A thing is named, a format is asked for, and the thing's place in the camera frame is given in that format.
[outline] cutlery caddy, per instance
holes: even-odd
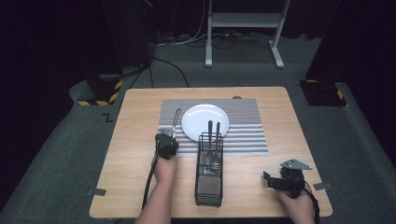
[[[216,139],[209,133],[199,137],[195,202],[197,205],[221,206],[223,196],[223,137],[217,133]]]

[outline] striped placemat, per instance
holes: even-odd
[[[201,104],[220,107],[230,119],[230,128],[223,136],[224,156],[268,155],[262,119],[255,99],[163,100],[160,129],[172,128],[176,110],[181,108],[176,127],[178,156],[196,156],[198,143],[184,134],[181,119],[188,109]]]

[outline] metal basket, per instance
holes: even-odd
[[[220,207],[223,196],[223,138],[220,133],[211,139],[209,144],[208,133],[199,137],[194,196],[197,205]]]

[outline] plate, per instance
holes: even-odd
[[[213,121],[213,140],[216,137],[216,125],[220,122],[221,136],[227,133],[230,127],[230,120],[227,114],[220,107],[215,105],[195,105],[184,113],[181,119],[183,132],[192,140],[199,141],[202,133],[207,133],[207,123]]]

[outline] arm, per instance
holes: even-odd
[[[169,161],[160,158],[155,168],[157,185],[149,195],[146,206],[135,221],[136,224],[171,223],[172,187],[177,172],[177,157]]]
[[[285,191],[276,190],[285,206],[286,213],[295,224],[314,224],[314,205],[308,193],[301,190],[300,196],[292,199]]]

